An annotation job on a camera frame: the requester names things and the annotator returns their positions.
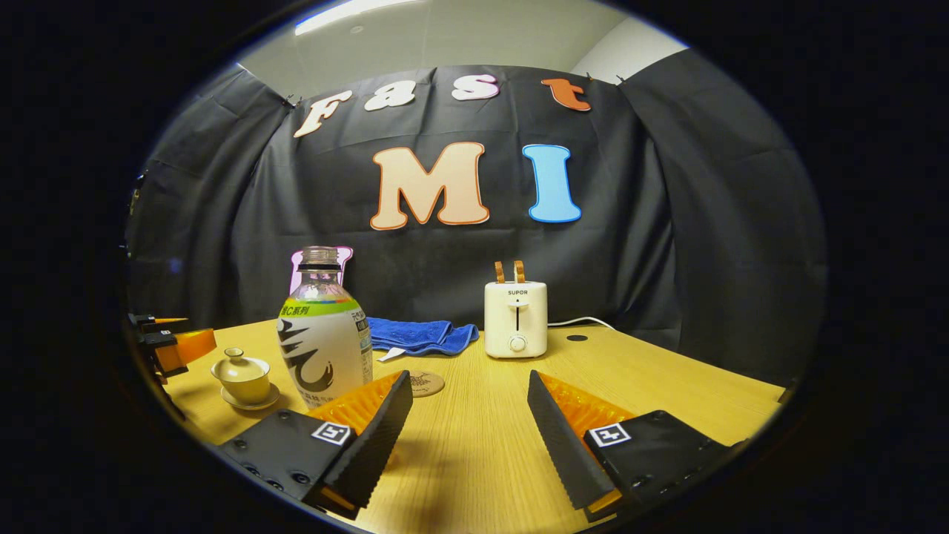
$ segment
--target ceiling light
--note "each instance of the ceiling light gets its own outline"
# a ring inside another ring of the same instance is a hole
[[[317,28],[345,19],[346,17],[358,15],[377,8],[405,4],[407,2],[418,2],[418,0],[350,0],[345,4],[340,4],[335,8],[315,14],[297,24],[294,34],[303,35],[304,33],[314,31]]]

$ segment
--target wooden table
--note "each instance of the wooden table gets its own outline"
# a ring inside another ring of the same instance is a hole
[[[273,320],[215,331],[217,350],[169,379],[166,390],[198,439],[221,444],[275,410],[307,407],[293,387]],[[569,341],[570,334],[587,336]],[[777,386],[671,353],[603,326],[550,329],[548,351],[530,360],[485,355],[483,335],[455,357],[374,362],[374,377],[403,369],[445,379],[414,400],[390,465],[354,524],[372,532],[575,532],[589,524],[561,486],[527,403],[530,370],[589,391],[633,413],[666,410],[719,443],[753,436],[778,409]],[[210,373],[228,347],[271,364],[281,398],[260,411],[224,402]],[[375,352],[376,358],[383,352]]]

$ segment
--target plastic bottle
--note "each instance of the plastic bottle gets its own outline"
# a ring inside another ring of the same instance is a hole
[[[307,247],[300,286],[277,318],[277,338],[297,391],[311,409],[372,382],[372,340],[363,309],[337,282],[333,247]]]

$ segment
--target letter i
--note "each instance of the letter i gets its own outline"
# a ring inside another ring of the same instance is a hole
[[[522,153],[534,168],[537,203],[528,211],[541,222],[571,222],[580,218],[580,208],[570,198],[567,159],[570,151],[556,144],[528,144]]]

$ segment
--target bottle neck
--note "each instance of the bottle neck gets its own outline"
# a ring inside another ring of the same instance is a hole
[[[300,281],[301,283],[310,282],[310,283],[338,283],[337,275],[340,272],[338,270],[330,269],[319,269],[319,270],[306,270],[300,272]]]
[[[300,272],[300,287],[291,297],[298,300],[341,300],[352,296],[340,285],[337,269],[307,269]]]

